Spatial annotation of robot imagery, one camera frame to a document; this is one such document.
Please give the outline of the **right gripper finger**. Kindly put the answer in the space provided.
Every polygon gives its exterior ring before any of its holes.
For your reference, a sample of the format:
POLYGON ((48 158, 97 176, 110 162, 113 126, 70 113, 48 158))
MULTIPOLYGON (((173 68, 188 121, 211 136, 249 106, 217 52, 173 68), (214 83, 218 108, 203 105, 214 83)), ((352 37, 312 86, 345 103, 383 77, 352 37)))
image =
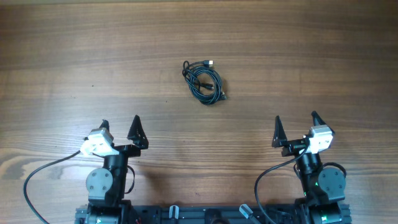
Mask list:
POLYGON ((321 119, 320 115, 316 111, 312 111, 311 116, 313 119, 313 126, 311 127, 312 135, 335 134, 334 130, 332 130, 329 125, 321 119))
POLYGON ((284 147, 288 145, 287 141, 287 136, 285 134, 282 121, 280 120, 280 116, 276 116, 272 147, 284 147))

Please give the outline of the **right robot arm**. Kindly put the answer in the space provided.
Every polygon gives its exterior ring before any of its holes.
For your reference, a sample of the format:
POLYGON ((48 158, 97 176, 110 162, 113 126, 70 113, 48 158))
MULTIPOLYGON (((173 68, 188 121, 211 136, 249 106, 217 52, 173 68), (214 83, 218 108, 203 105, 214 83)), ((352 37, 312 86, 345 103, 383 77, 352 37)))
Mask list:
POLYGON ((343 223, 339 202, 345 199, 346 170, 343 166, 323 163, 320 153, 329 149, 335 135, 316 111, 313 126, 301 139, 289 140, 282 121, 275 117, 272 147, 281 147, 283 157, 293 157, 304 197, 295 201, 295 223, 343 223))

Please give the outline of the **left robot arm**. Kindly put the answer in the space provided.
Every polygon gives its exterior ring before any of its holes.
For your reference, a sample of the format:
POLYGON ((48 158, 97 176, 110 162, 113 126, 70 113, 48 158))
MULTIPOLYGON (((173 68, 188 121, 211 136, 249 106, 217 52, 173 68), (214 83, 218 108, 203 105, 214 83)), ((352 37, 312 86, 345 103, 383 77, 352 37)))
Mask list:
POLYGON ((130 193, 134 184, 126 189, 126 177, 130 157, 139 157, 149 147, 149 141, 142 128, 141 119, 133 119, 127 139, 132 143, 116 146, 109 132, 109 122, 104 120, 100 127, 92 129, 85 138, 80 151, 86 155, 103 158, 103 166, 91 171, 86 178, 88 205, 76 211, 75 223, 140 223, 141 218, 130 200, 124 196, 130 193))

